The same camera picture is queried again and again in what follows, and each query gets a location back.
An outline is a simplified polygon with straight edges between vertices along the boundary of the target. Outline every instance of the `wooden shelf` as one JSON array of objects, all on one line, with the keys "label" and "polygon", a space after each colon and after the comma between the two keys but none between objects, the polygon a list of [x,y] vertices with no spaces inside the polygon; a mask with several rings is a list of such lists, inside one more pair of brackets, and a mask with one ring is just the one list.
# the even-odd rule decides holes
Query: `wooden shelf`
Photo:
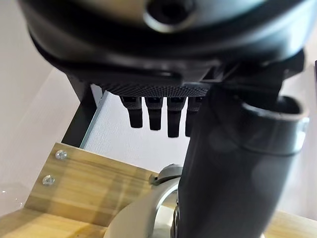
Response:
[{"label": "wooden shelf", "polygon": [[[65,161],[55,158],[58,150]],[[25,208],[0,219],[0,238],[103,238],[125,206],[151,187],[150,171],[87,151],[56,144]],[[43,186],[46,175],[55,178]],[[316,238],[317,221],[276,212],[266,238]]]},{"label": "wooden shelf", "polygon": [[30,209],[0,219],[1,238],[103,238],[105,227]]}]

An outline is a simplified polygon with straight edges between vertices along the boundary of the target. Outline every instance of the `white wall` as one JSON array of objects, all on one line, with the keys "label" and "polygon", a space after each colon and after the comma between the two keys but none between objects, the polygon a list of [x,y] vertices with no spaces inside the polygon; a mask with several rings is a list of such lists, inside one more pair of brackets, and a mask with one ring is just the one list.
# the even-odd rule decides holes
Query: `white wall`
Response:
[{"label": "white wall", "polygon": [[0,32],[1,216],[23,206],[79,100],[34,48],[13,0],[0,1]]}]

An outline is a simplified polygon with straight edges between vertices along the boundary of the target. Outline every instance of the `metal screw head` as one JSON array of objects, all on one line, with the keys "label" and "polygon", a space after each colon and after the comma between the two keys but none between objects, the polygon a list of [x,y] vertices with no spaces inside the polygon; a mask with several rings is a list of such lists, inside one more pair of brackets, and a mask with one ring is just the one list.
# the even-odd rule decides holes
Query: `metal screw head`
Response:
[{"label": "metal screw head", "polygon": [[57,158],[58,160],[65,160],[67,158],[67,152],[59,150],[56,152],[55,158]]},{"label": "metal screw head", "polygon": [[44,186],[51,186],[54,184],[54,182],[55,182],[55,179],[51,175],[46,175],[42,180],[42,184]]}]

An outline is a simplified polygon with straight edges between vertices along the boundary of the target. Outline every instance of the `silver metal part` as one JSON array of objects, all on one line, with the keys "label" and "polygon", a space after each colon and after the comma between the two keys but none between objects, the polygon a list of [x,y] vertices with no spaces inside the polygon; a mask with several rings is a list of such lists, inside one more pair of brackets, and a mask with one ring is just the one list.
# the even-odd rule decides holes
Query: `silver metal part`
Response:
[{"label": "silver metal part", "polygon": [[59,150],[56,152],[55,158],[57,158],[58,160],[65,160],[67,158],[67,152]]},{"label": "silver metal part", "polygon": [[149,183],[152,185],[159,185],[168,180],[180,177],[182,175],[182,171],[182,166],[171,164],[162,169],[162,171],[159,173],[157,177],[151,175],[149,178]]},{"label": "silver metal part", "polygon": [[54,182],[55,182],[55,179],[51,175],[46,175],[42,180],[42,184],[44,186],[51,186],[54,184]]}]

